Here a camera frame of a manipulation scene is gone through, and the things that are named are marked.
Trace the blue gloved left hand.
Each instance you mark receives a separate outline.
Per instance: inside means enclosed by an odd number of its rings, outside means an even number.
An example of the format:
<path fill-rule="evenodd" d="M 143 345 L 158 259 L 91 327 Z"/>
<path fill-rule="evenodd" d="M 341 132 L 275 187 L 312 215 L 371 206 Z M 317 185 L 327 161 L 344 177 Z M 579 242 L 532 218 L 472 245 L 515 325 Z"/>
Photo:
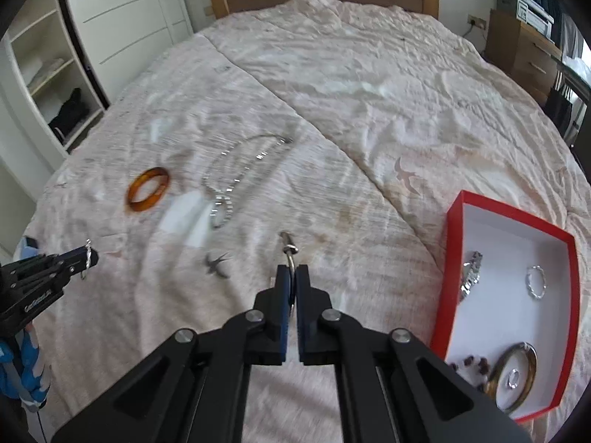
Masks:
<path fill-rule="evenodd" d="M 30 412 L 38 412 L 47 400 L 51 371 L 33 324 L 26 325 L 12 343 L 1 342 L 1 394 L 23 403 Z"/>

